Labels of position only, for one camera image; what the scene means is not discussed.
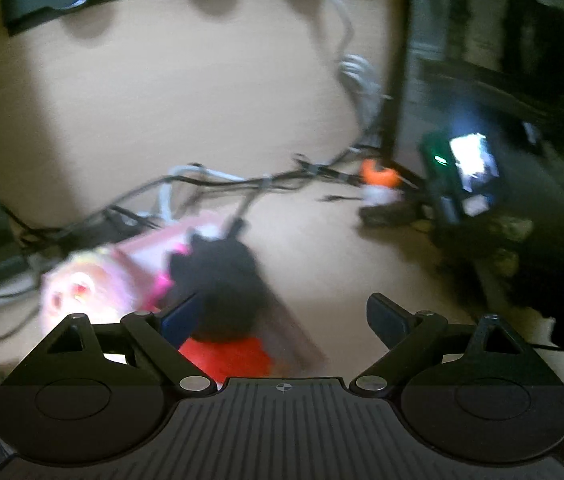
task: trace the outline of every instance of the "red object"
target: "red object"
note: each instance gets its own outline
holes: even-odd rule
[[[268,377],[271,358],[256,337],[231,343],[206,343],[188,338],[180,354],[217,383],[228,377]]]

